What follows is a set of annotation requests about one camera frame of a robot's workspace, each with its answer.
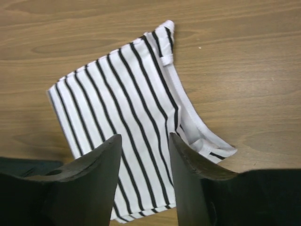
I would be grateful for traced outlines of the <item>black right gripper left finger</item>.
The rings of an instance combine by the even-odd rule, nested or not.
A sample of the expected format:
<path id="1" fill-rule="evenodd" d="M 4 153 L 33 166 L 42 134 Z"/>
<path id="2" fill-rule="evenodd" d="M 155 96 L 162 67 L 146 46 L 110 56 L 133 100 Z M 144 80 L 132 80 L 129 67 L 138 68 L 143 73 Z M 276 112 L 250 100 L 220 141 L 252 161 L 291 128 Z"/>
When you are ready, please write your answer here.
<path id="1" fill-rule="evenodd" d="M 109 225 L 121 149 L 122 137 L 117 134 L 46 175 L 0 173 L 1 225 Z"/>

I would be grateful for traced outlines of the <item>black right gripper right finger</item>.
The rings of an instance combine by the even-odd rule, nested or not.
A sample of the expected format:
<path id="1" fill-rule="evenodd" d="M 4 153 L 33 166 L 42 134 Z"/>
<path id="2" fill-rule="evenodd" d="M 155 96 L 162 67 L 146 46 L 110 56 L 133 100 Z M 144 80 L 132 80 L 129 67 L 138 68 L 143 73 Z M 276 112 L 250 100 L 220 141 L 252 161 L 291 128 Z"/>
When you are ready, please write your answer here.
<path id="1" fill-rule="evenodd" d="M 175 133 L 169 152 L 179 225 L 300 225 L 300 169 L 237 173 L 198 154 Z"/>

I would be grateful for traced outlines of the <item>black white striped tank top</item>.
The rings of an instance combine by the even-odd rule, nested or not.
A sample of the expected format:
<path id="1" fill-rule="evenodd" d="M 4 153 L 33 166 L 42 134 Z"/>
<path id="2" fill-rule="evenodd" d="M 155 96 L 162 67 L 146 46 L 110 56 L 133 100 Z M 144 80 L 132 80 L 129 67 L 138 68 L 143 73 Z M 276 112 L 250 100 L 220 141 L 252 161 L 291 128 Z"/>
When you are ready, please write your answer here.
<path id="1" fill-rule="evenodd" d="M 111 219 L 127 223 L 175 207 L 169 135 L 219 163 L 236 149 L 214 134 L 174 66 L 173 21 L 59 79 L 48 98 L 74 158 L 115 134 L 122 156 Z"/>

